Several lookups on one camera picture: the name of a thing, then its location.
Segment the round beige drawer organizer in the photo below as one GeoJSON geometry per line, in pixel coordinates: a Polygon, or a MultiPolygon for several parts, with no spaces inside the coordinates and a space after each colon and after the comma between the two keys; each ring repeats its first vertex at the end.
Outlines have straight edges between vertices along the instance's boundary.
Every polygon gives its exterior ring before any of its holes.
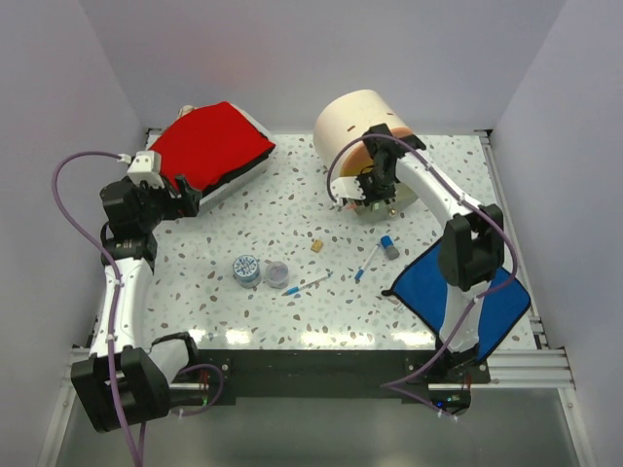
{"type": "MultiPolygon", "coordinates": [[[[323,109],[313,130],[314,148],[327,166],[331,181],[338,177],[359,176],[364,167],[374,167],[373,158],[368,152],[373,142],[355,139],[375,129],[390,133],[416,149],[426,148],[425,143],[376,91],[349,92],[323,109]]],[[[389,202],[365,204],[361,200],[338,199],[335,205],[342,208],[354,204],[353,211],[363,220],[377,222],[394,216],[418,199],[404,184],[395,184],[395,189],[395,198],[389,202]]]]}

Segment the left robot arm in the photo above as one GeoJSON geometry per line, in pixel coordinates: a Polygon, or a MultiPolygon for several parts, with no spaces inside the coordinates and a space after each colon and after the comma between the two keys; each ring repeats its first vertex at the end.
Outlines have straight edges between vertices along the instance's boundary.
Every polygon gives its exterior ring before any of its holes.
{"type": "Polygon", "coordinates": [[[147,343],[142,326],[158,250],[153,231],[162,221],[197,216],[202,193],[178,175],[156,187],[124,177],[99,196],[108,218],[96,242],[105,250],[106,292],[90,354],[73,364],[71,381],[93,428],[105,433],[121,426],[117,408],[129,425],[167,415],[173,380],[191,381],[201,372],[189,333],[147,343]]]}

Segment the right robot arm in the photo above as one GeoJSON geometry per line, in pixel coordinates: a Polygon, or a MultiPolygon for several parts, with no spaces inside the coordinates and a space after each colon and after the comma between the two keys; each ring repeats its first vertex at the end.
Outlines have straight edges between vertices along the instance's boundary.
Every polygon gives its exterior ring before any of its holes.
{"type": "Polygon", "coordinates": [[[415,135],[398,138],[381,124],[370,127],[362,140],[374,164],[359,179],[365,197],[388,196],[397,184],[404,185],[443,230],[388,293],[434,332],[444,351],[433,359],[435,374],[457,381],[468,370],[466,356],[475,356],[480,346],[483,300],[500,286],[496,275],[508,244],[503,213],[461,190],[425,155],[415,135]]]}

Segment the white pen blue clip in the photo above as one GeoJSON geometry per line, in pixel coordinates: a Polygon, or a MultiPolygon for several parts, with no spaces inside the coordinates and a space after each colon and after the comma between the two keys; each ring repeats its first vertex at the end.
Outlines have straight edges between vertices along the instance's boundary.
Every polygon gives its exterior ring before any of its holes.
{"type": "Polygon", "coordinates": [[[356,275],[354,276],[354,280],[356,282],[359,282],[361,280],[361,277],[363,276],[363,274],[365,273],[365,271],[369,268],[372,260],[374,259],[374,257],[376,256],[376,254],[378,253],[379,249],[381,248],[380,244],[376,244],[370,251],[368,257],[365,259],[365,261],[362,263],[362,265],[358,268],[356,275]]]}

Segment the white blue cap pen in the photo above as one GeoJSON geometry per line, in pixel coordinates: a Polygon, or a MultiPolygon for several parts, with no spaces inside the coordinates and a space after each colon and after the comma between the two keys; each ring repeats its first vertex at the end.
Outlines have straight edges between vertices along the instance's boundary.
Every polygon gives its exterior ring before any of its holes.
{"type": "Polygon", "coordinates": [[[285,292],[282,293],[283,297],[288,297],[288,296],[293,296],[296,295],[306,289],[309,289],[311,287],[314,287],[316,284],[319,284],[320,282],[330,278],[332,276],[332,272],[331,271],[327,271],[325,274],[321,275],[320,277],[311,280],[309,282],[306,282],[304,284],[300,284],[298,286],[292,287],[288,290],[286,290],[285,292]]]}

